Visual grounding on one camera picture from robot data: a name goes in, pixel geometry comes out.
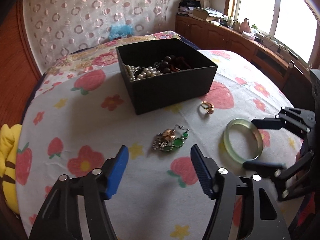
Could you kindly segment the pale green jade bangle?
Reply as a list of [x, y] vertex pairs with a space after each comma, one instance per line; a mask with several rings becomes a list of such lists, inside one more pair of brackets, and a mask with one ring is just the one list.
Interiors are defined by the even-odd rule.
[[222, 142], [229, 157], [241, 165], [246, 161], [257, 160], [264, 148], [258, 129], [242, 118], [233, 119], [227, 124]]

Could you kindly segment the black jewelry box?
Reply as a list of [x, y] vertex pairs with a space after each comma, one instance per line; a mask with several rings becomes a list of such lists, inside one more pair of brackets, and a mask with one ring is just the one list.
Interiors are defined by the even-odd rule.
[[[183, 41], [151, 40], [116, 48], [120, 72], [137, 115], [207, 94], [217, 64]], [[147, 68], [173, 57], [176, 72], [161, 73], [135, 81], [127, 66]]]

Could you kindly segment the wooden cabinet counter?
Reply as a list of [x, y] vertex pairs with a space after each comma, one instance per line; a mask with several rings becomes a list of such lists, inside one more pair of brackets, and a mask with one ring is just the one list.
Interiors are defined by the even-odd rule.
[[300, 85], [311, 88], [310, 75], [289, 64], [256, 41], [226, 27], [176, 15], [175, 32], [203, 50], [228, 50], [242, 56], [263, 72], [278, 88]]

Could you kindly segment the rose gold flower brooch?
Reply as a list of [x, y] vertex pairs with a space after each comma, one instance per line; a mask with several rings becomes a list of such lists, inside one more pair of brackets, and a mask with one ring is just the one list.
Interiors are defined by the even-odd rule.
[[176, 132], [175, 129], [166, 129], [162, 133], [162, 139], [167, 142], [173, 141], [176, 138], [175, 132]]

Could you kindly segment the pink bottle on counter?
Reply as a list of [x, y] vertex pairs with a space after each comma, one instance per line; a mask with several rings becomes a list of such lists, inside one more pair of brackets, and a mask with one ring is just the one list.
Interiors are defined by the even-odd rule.
[[244, 21], [240, 24], [240, 28], [239, 28], [239, 32], [243, 33], [250, 33], [251, 28], [249, 26], [249, 19], [248, 18], [244, 18]]

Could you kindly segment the yellow plush toy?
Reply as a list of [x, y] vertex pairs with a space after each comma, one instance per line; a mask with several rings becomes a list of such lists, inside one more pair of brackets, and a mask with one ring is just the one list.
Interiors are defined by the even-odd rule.
[[19, 215], [16, 193], [16, 156], [22, 125], [1, 127], [1, 184], [7, 206]]

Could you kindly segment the strawberry print bed sheet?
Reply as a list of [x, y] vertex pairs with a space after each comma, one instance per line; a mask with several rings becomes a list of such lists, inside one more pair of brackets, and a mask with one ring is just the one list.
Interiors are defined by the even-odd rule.
[[[95, 86], [87, 95], [74, 77], [53, 89], [41, 88], [22, 124], [16, 171], [17, 198], [26, 233], [61, 174], [86, 175], [129, 149], [117, 194], [106, 202], [119, 239], [201, 239], [214, 202], [202, 191], [190, 161], [198, 145], [217, 165], [247, 172], [225, 152], [222, 135], [235, 118], [275, 116], [291, 102], [247, 60], [230, 51], [205, 51], [217, 63], [208, 94], [136, 115], [119, 65], [85, 75]], [[162, 139], [166, 129], [176, 138]]]

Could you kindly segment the stack of books and papers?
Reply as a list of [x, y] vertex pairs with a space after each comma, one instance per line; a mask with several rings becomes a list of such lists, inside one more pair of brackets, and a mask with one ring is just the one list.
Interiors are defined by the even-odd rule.
[[202, 21], [215, 21], [223, 18], [223, 13], [212, 8], [195, 7], [192, 12], [192, 17]]

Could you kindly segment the dark clothes pile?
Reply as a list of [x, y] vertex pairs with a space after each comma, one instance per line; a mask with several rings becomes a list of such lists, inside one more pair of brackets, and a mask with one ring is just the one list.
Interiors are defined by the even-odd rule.
[[189, 17], [195, 7], [200, 7], [201, 2], [199, 0], [181, 0], [178, 6], [178, 15]]

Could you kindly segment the wooden wardrobe panel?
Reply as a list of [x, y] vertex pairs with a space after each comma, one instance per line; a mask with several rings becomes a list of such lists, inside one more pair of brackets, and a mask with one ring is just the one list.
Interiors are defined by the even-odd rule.
[[23, 0], [17, 0], [1, 24], [1, 125], [21, 123], [40, 77], [25, 31]]

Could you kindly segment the floral quilt blanket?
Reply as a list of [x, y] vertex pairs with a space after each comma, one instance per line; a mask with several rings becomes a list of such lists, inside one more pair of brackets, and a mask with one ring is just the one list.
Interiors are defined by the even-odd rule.
[[88, 50], [77, 52], [64, 56], [56, 61], [52, 67], [47, 71], [47, 74], [57, 76], [63, 73], [71, 75], [80, 75], [95, 68], [105, 67], [118, 62], [116, 48], [127, 44], [166, 40], [166, 39], [181, 39], [180, 35], [174, 31], [163, 31], [160, 33], [132, 36], [128, 38], [121, 38], [118, 40], [108, 41], [104, 44], [95, 46]]

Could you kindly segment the blue lace tissue box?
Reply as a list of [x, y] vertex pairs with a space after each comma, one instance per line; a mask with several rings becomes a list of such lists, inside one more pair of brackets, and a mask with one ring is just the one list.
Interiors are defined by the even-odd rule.
[[109, 40], [127, 38], [133, 35], [133, 28], [130, 25], [115, 25], [110, 28]]

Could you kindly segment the pink circle lace curtain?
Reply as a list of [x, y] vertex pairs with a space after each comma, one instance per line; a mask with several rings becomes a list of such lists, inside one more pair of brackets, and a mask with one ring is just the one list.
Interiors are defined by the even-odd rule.
[[134, 35], [157, 32], [170, 0], [23, 0], [31, 51], [40, 71], [70, 53], [104, 43], [115, 26]]

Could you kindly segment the window with wooden frame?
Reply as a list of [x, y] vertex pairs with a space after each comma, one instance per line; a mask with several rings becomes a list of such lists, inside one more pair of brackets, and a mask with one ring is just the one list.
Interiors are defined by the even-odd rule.
[[319, 18], [310, 0], [227, 0], [228, 15], [274, 38], [303, 63], [317, 68]]

